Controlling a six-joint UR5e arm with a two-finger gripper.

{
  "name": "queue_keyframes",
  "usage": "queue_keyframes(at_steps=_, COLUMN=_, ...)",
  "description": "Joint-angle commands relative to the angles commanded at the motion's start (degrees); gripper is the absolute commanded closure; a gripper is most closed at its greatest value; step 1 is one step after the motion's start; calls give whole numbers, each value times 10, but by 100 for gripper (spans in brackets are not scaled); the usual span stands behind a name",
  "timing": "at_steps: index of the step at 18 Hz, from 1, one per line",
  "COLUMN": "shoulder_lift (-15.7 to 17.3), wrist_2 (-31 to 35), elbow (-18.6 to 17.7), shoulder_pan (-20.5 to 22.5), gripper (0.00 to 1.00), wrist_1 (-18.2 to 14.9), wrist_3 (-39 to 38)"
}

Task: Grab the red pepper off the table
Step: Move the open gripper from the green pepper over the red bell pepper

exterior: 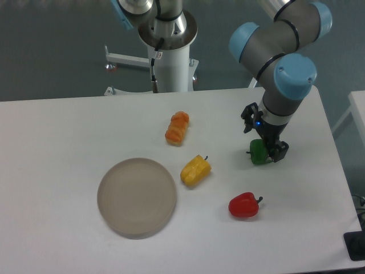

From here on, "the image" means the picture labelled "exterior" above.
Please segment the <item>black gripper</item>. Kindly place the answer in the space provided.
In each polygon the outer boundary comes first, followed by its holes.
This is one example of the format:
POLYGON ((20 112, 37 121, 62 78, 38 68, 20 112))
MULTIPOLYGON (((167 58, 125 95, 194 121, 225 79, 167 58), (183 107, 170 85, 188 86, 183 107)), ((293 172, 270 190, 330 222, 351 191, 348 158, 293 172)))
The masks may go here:
POLYGON ((258 104, 256 103, 251 103, 245 107, 241 114, 241 119, 245 125, 244 133, 255 129, 263 140, 268 149, 269 157, 274 163, 282 160, 286 156, 289 145, 284 141, 280 141, 280 134, 286 127, 285 124, 273 125, 264 121, 262 111, 259 110, 258 104))

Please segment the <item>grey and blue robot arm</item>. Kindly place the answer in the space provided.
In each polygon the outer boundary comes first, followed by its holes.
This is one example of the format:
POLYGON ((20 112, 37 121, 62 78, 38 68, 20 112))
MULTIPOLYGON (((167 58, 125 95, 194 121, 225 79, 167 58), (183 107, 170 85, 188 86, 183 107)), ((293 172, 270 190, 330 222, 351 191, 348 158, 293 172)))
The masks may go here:
MULTIPOLYGON (((192 86, 189 50, 197 36, 197 23, 182 1, 112 1, 120 23, 137 29, 148 49, 147 66, 152 91, 186 92, 192 86)), ((259 103, 247 105, 241 118, 245 132, 254 130, 253 163, 282 160, 289 145, 280 135, 310 92, 317 69, 298 50, 326 35, 332 26, 329 8, 305 1, 261 1, 273 20, 263 29, 253 22, 238 27, 229 50, 263 87, 259 103)))

